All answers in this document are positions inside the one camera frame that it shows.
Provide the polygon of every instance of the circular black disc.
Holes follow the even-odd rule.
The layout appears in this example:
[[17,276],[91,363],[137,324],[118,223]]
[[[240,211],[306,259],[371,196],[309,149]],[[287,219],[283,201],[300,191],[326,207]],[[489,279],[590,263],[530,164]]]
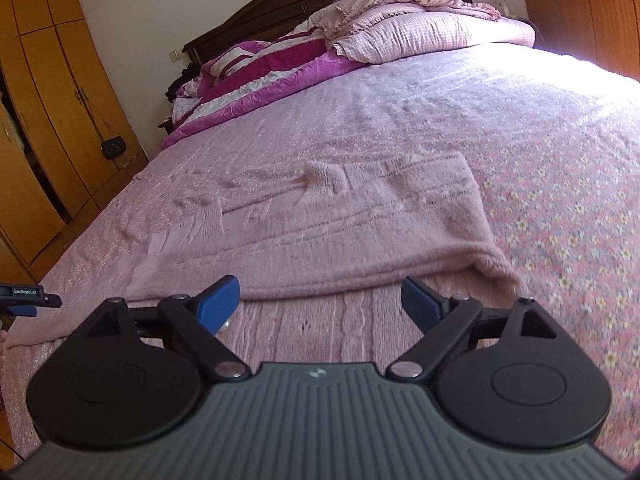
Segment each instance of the circular black disc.
[[606,378],[575,350],[522,337],[463,354],[436,382],[441,407],[483,440],[544,449],[593,438],[609,412]]
[[197,370],[167,350],[106,338],[62,350],[27,389],[27,406],[44,440],[83,449],[133,446],[176,426],[200,397]]

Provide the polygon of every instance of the gray ribbed surface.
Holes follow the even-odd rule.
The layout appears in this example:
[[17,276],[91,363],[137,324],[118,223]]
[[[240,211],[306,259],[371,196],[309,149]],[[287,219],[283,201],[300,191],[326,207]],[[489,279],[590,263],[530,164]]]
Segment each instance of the gray ribbed surface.
[[478,444],[418,386],[369,364],[265,364],[215,387],[197,417],[135,450],[75,452],[54,444],[14,470],[17,480],[616,480],[590,446],[546,456]]

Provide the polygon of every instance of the blue gripper pad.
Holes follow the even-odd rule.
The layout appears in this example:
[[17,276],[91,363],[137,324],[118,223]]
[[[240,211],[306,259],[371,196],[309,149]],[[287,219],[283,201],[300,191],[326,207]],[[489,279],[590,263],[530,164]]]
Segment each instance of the blue gripper pad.
[[235,276],[225,276],[194,298],[198,323],[216,334],[240,303],[240,283]]
[[12,314],[12,316],[36,317],[37,314],[36,307],[34,305],[10,306],[7,310]]
[[402,309],[423,334],[435,327],[449,313],[446,298],[426,293],[411,278],[402,280],[401,301]]

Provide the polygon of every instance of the white wall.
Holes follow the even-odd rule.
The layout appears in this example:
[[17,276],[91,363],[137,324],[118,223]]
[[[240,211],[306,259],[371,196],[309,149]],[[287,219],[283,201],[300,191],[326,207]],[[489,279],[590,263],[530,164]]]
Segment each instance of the white wall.
[[[166,136],[164,97],[186,62],[169,52],[224,22],[251,0],[80,0],[95,46],[129,122],[151,157]],[[497,5],[503,0],[474,0]],[[524,0],[508,0],[521,15]]]

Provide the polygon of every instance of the metal pivot screw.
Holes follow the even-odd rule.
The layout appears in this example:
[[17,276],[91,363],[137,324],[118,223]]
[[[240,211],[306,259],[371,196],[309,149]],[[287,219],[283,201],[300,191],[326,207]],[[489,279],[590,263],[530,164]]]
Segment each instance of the metal pivot screw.
[[225,379],[237,379],[246,373],[246,366],[238,361],[222,361],[216,365],[216,373]]
[[468,300],[469,297],[466,294],[454,294],[449,298],[449,304],[452,307],[458,306],[463,301]]
[[414,361],[396,361],[391,365],[391,373],[396,377],[412,378],[422,373],[422,367]]

